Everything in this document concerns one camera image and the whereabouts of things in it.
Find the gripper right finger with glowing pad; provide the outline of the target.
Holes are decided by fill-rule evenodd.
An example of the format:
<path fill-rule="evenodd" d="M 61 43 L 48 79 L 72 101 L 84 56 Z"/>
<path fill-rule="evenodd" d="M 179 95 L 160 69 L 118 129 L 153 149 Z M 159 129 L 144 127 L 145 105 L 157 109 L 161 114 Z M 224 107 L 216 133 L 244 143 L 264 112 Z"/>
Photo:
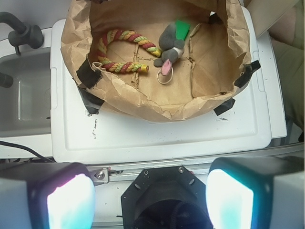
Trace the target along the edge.
<path fill-rule="evenodd" d="M 207 176 L 206 205 L 216 229 L 303 229 L 304 158 L 219 157 Z"/>

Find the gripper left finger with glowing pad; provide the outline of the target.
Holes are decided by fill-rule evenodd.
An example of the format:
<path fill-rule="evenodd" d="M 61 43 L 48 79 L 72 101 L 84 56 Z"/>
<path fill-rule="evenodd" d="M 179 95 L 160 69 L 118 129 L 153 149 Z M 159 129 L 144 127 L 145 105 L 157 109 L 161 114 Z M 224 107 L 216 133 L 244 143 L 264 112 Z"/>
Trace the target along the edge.
<path fill-rule="evenodd" d="M 81 163 L 0 166 L 2 229 L 90 229 L 95 187 Z"/>

